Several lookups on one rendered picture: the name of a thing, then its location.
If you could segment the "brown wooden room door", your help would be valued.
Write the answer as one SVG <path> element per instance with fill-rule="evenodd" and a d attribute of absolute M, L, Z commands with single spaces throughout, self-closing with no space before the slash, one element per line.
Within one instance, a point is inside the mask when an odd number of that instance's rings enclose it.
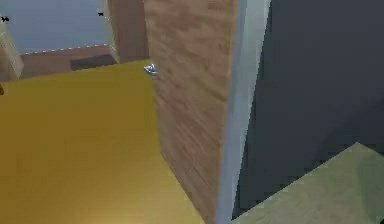
<path fill-rule="evenodd" d="M 144 0 L 161 153 L 214 224 L 239 0 Z"/>

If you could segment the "dark brown room door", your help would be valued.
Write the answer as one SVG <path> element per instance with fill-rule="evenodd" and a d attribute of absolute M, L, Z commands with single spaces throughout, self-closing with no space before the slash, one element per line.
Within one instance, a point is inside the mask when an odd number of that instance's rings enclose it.
<path fill-rule="evenodd" d="M 105 0 L 110 51 L 118 63 L 149 57 L 143 0 Z"/>

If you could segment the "beige room door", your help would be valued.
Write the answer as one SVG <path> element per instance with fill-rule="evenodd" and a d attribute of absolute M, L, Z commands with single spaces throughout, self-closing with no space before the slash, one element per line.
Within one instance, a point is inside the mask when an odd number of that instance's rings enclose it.
<path fill-rule="evenodd" d="M 23 72 L 24 63 L 7 29 L 8 22 L 0 19 L 0 80 L 17 80 Z"/>

